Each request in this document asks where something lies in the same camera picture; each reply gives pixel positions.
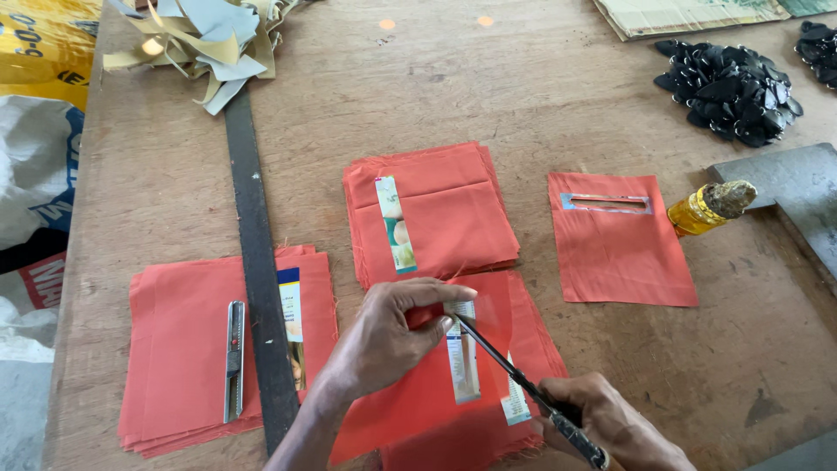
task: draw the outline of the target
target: table surface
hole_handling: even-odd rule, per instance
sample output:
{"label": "table surface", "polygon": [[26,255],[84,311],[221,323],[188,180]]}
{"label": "table surface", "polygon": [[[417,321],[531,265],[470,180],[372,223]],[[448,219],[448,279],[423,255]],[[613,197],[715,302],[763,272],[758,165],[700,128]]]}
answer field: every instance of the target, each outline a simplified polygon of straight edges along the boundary
{"label": "table surface", "polygon": [[[385,18],[395,28],[381,29]],[[816,19],[837,24],[837,14]],[[790,74],[806,115],[766,150],[837,143],[837,96],[793,52],[800,23],[687,37],[751,46]],[[491,150],[521,243],[516,269],[571,375],[603,372],[699,469],[745,468],[837,427],[837,301],[771,210],[682,241],[699,308],[562,300],[548,172],[656,174],[672,204],[706,183],[707,166],[761,152],[686,122],[651,82],[669,67],[651,40],[619,42],[589,0],[328,0],[283,28],[277,79],[250,86],[273,237],[329,253],[340,329],[363,296],[341,169],[476,140]],[[107,4],[100,31],[95,70],[102,53],[138,37]],[[240,253],[223,117],[191,101],[205,86],[172,68],[93,74],[44,469],[265,460],[260,430],[150,460],[123,452],[116,436],[131,276]],[[557,460],[540,450],[496,467]]]}

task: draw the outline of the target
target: box cutter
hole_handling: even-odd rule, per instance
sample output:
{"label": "box cutter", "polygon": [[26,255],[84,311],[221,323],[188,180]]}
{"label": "box cutter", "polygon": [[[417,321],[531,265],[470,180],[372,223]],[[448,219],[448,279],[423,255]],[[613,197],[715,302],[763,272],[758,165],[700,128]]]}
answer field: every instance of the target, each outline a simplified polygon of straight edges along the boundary
{"label": "box cutter", "polygon": [[522,371],[515,368],[514,365],[506,360],[506,357],[500,355],[500,352],[488,343],[488,340],[476,331],[473,324],[464,317],[458,316],[460,326],[468,334],[474,337],[477,344],[482,345],[482,348],[491,355],[491,358],[497,360],[497,363],[503,367],[515,383],[519,384],[521,388],[534,400],[534,402],[541,408],[542,411],[549,414],[549,420],[555,424],[555,428],[572,444],[579,453],[587,460],[590,467],[593,469],[608,469],[612,463],[610,455],[602,448],[599,448],[587,438],[587,435],[581,430],[581,409],[577,406],[569,404],[568,402],[553,401],[542,391],[526,378]]}
{"label": "box cutter", "polygon": [[232,301],[227,312],[227,375],[223,394],[223,423],[241,415],[244,397],[244,303]]}

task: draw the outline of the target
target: human hand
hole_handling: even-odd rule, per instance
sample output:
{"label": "human hand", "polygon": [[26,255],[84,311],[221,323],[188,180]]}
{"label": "human hand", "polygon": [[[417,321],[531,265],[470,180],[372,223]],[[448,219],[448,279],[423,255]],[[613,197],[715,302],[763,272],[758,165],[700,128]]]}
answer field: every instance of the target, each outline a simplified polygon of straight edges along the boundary
{"label": "human hand", "polygon": [[321,373],[331,386],[354,401],[390,386],[439,344],[454,321],[438,316],[410,331],[410,308],[447,301],[470,301],[476,291],[435,278],[379,283],[363,299],[355,323],[340,337]]}
{"label": "human hand", "polygon": [[[695,471],[683,450],[666,440],[599,373],[544,378],[539,387],[556,401],[581,407],[584,433],[627,471]],[[581,458],[548,418],[534,417],[531,428],[551,447]]]}

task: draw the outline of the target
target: orange fabric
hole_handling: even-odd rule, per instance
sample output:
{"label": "orange fabric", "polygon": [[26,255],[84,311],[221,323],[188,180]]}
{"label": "orange fabric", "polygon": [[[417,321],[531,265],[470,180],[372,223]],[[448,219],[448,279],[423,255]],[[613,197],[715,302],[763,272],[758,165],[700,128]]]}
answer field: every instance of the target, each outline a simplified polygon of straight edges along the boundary
{"label": "orange fabric", "polygon": [[[276,251],[276,268],[300,268],[302,331],[309,384],[337,338],[326,253],[313,246]],[[131,280],[131,352],[118,433],[126,450],[149,458],[261,427],[249,329],[244,341],[244,408],[223,424],[227,306],[246,301],[241,257],[147,267]],[[306,391],[299,391],[302,401]]]}
{"label": "orange fabric", "polygon": [[[561,193],[647,197],[654,213],[568,210]],[[565,301],[698,305],[655,176],[550,173],[549,201]]]}
{"label": "orange fabric", "polygon": [[[511,338],[511,297],[505,272],[457,277],[451,283],[472,287],[479,295],[474,302],[476,327],[501,351]],[[413,309],[408,325],[416,328],[443,313],[440,304]],[[481,348],[476,350],[480,399],[456,405],[450,375],[447,341],[430,351],[401,380],[388,388],[358,399],[343,420],[331,452],[331,462],[340,463],[393,441],[452,422],[468,411],[500,406],[508,396],[508,376]]]}
{"label": "orange fabric", "polygon": [[[515,366],[535,383],[544,377],[567,377],[567,369],[520,274],[501,273],[507,275],[511,293],[509,351]],[[537,415],[537,406],[528,397],[527,401],[531,414]],[[504,454],[541,441],[528,421],[506,425],[502,407],[495,401],[466,411],[441,427],[381,447],[381,459],[385,471],[470,471],[485,469]]]}
{"label": "orange fabric", "polygon": [[[375,191],[392,175],[417,271],[397,274]],[[343,170],[355,274],[364,289],[413,277],[449,278],[514,263],[520,246],[506,218],[488,148],[465,142],[361,158]]]}

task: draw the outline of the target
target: yellow glue bottle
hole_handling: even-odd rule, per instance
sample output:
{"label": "yellow glue bottle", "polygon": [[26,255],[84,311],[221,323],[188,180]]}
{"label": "yellow glue bottle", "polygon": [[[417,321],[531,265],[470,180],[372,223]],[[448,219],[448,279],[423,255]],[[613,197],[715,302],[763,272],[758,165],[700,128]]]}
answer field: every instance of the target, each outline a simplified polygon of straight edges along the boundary
{"label": "yellow glue bottle", "polygon": [[668,209],[678,237],[699,236],[744,214],[758,196],[746,180],[707,184]]}

